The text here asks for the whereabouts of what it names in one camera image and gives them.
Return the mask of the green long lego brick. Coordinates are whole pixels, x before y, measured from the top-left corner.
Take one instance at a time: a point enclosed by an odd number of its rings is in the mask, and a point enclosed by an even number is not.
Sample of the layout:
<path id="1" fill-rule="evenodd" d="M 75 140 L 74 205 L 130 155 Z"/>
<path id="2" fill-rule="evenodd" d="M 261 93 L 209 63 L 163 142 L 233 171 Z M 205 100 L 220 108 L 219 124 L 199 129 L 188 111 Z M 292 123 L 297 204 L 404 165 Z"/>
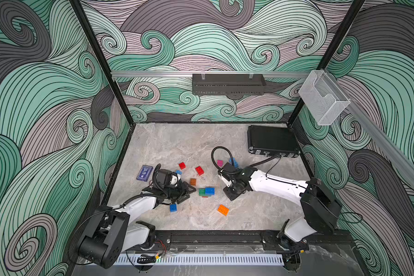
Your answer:
<path id="1" fill-rule="evenodd" d="M 207 195 L 205 194 L 205 189 L 204 189 L 204 188 L 199 189 L 199 190 L 198 190 L 198 194 L 199 194 L 199 196 L 201 196 L 201 197 L 206 197 L 206 196 L 207 196 Z"/>

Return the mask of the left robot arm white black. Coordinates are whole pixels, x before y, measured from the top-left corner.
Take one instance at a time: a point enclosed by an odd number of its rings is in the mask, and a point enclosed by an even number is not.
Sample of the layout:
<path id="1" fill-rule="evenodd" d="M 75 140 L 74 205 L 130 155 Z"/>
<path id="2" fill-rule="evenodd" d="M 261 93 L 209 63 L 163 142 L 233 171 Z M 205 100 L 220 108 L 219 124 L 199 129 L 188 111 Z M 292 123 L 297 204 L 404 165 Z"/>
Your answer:
<path id="1" fill-rule="evenodd" d="M 155 244 L 155 226 L 137 219 L 159 205 L 177 205 L 197 189 L 182 180 L 164 183 L 152 181 L 140 194 L 115 207 L 101 205 L 85 219 L 75 252 L 80 258 L 104 269 L 119 255 L 134 246 L 151 248 Z"/>

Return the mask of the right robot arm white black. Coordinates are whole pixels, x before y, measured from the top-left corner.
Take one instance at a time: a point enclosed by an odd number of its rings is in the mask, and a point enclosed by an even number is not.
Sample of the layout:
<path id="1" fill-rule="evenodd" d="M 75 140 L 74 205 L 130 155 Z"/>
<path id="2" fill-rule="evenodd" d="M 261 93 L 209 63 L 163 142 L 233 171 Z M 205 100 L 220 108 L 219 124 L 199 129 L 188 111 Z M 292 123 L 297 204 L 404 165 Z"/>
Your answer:
<path id="1" fill-rule="evenodd" d="M 250 166 L 236 169 L 229 163 L 218 170 L 218 177 L 225 183 L 223 192 L 231 201 L 245 192 L 262 192 L 302 207 L 303 215 L 287 220 L 278 234 L 279 246 L 285 251 L 305 250 L 305 238 L 315 233 L 332 235 L 336 230 L 342 203 L 320 179 L 287 179 Z"/>

